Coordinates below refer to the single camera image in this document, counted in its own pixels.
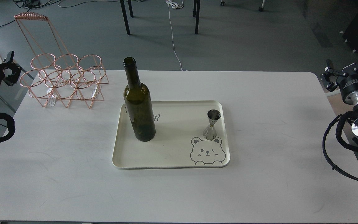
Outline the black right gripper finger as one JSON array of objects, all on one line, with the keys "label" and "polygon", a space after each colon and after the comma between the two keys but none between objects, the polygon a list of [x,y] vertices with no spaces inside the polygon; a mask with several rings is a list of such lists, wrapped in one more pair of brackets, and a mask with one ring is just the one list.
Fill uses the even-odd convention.
[{"label": "black right gripper finger", "polygon": [[326,59],[327,67],[324,69],[324,78],[338,77],[337,70],[334,69],[334,64],[330,59]]},{"label": "black right gripper finger", "polygon": [[323,87],[329,92],[335,91],[338,86],[335,81],[332,81],[333,77],[337,78],[336,75],[331,73],[323,73],[320,75],[320,80],[322,81]]}]

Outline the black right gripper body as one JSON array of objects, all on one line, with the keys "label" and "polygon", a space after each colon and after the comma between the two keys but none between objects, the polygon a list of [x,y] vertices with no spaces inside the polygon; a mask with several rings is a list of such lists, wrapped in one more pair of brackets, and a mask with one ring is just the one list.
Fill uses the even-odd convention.
[{"label": "black right gripper body", "polygon": [[342,94],[350,94],[358,91],[358,71],[344,69],[337,77],[337,84]]}]

